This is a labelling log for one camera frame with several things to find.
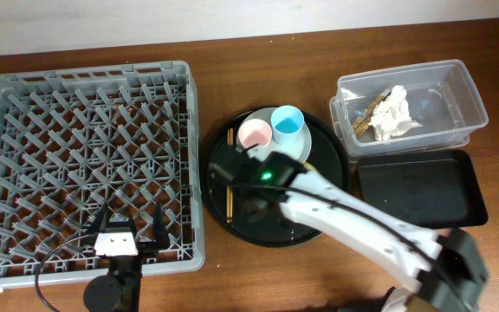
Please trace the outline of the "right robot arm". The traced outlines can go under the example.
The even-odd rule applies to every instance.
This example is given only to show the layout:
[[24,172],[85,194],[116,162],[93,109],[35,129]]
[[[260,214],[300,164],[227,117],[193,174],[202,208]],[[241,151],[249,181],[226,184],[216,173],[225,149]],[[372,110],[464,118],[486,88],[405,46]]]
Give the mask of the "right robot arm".
[[382,311],[477,311],[488,271],[473,237],[406,223],[353,197],[317,170],[260,146],[225,146],[208,168],[259,215],[285,219],[333,237],[390,273]]

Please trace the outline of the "pink cup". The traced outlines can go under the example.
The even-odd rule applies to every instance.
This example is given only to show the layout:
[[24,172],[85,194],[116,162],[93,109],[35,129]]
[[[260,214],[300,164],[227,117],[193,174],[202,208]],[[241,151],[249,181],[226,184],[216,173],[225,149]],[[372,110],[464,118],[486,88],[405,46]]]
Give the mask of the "pink cup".
[[272,129],[268,122],[261,119],[250,119],[238,128],[237,141],[243,148],[254,145],[267,146],[272,140]]

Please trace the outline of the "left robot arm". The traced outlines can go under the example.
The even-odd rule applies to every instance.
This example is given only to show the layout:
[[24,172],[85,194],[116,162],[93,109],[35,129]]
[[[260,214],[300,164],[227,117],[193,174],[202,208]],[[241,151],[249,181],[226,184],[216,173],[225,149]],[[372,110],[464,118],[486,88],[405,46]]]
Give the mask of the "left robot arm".
[[95,255],[108,260],[109,267],[85,288],[85,307],[90,311],[137,311],[143,262],[169,246],[161,208],[152,215],[152,241],[138,242],[134,220],[111,217],[107,204],[98,210],[86,233],[94,237]]

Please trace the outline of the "clear plastic bin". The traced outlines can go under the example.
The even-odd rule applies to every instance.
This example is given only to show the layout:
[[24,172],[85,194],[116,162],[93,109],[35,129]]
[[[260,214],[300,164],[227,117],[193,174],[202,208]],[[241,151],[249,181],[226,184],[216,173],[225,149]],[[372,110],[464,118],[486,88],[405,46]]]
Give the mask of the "clear plastic bin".
[[[411,119],[421,126],[385,142],[369,128],[356,136],[352,124],[383,91],[404,87]],[[458,59],[344,75],[329,101],[334,132],[352,158],[464,146],[489,123],[469,70]]]

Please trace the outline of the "gold foil wrapper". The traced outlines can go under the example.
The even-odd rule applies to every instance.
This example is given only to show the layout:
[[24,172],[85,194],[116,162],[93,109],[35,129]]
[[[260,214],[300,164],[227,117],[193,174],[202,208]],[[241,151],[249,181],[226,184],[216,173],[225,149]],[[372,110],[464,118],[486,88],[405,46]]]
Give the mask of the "gold foil wrapper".
[[372,117],[373,110],[382,102],[390,93],[391,89],[386,89],[378,95],[359,115],[352,124],[353,133],[356,137],[362,135],[368,128]]

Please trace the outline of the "black rectangular tray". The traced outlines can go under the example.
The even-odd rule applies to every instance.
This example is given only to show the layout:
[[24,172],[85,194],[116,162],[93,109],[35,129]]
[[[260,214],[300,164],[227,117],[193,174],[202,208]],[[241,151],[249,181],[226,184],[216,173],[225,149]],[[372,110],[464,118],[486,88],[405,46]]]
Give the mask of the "black rectangular tray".
[[362,158],[363,200],[431,229],[479,226],[489,216],[470,156],[459,149]]

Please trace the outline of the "blue cup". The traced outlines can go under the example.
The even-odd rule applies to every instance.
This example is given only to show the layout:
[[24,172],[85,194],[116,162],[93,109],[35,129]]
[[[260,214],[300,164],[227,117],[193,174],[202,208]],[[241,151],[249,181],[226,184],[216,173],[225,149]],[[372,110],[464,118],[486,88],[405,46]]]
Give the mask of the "blue cup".
[[299,132],[305,124],[302,111],[294,106],[276,108],[270,117],[273,139],[280,145],[296,141]]

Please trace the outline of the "round black tray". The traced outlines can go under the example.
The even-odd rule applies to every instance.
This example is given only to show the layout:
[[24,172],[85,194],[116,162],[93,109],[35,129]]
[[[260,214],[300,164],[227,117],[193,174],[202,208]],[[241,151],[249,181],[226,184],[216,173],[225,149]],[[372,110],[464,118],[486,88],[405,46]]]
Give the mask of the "round black tray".
[[[270,248],[304,244],[321,233],[302,224],[291,223],[277,214],[251,222],[238,200],[233,203],[233,221],[230,224],[226,221],[226,187],[214,179],[208,166],[218,150],[227,144],[227,132],[231,128],[237,130],[253,112],[249,110],[225,121],[202,145],[204,150],[200,153],[199,161],[204,205],[225,230],[251,244]],[[304,117],[312,140],[307,162],[330,182],[350,192],[352,173],[346,149],[324,123],[308,113]]]

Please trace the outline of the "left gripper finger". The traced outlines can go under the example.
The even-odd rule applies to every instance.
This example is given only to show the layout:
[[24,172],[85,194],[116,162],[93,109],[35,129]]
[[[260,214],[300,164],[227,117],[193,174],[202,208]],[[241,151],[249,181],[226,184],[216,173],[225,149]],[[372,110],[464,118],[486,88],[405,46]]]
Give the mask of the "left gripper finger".
[[159,249],[167,249],[169,247],[168,232],[162,216],[161,203],[156,204],[156,208],[153,213],[152,235],[153,241]]
[[104,232],[109,221],[108,204],[104,204],[95,214],[94,221],[86,228],[87,235],[97,235]]

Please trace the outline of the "grey round plate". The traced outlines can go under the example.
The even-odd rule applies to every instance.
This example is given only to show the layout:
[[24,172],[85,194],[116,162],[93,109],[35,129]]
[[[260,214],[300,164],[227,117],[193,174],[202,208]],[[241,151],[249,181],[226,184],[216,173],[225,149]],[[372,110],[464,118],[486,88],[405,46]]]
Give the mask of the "grey round plate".
[[[250,112],[248,116],[242,119],[242,123],[251,119],[265,120],[270,123],[270,117],[275,109],[273,107],[266,107],[257,109]],[[276,141],[271,142],[263,148],[263,151],[268,154],[271,152],[285,153],[293,159],[300,162],[305,162],[311,153],[312,149],[312,136],[306,124],[303,125],[302,130],[298,133],[297,139],[289,145],[280,145]]]

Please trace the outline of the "white tissue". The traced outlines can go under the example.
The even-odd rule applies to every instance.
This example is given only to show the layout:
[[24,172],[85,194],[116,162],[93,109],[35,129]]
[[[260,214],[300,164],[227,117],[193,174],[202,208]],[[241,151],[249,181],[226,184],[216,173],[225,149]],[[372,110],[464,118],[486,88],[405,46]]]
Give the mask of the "white tissue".
[[374,108],[369,125],[374,128],[377,141],[388,141],[404,135],[413,128],[421,127],[421,124],[410,116],[406,96],[405,88],[402,85],[396,85],[390,94]]

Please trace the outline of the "grey plastic dishwasher rack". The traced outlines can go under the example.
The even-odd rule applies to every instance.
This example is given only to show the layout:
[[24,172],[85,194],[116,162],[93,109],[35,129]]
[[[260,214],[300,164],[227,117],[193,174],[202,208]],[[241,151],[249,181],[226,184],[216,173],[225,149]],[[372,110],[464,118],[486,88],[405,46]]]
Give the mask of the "grey plastic dishwasher rack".
[[76,283],[107,262],[82,240],[104,205],[169,247],[145,275],[205,260],[198,89],[183,61],[0,75],[0,290]]

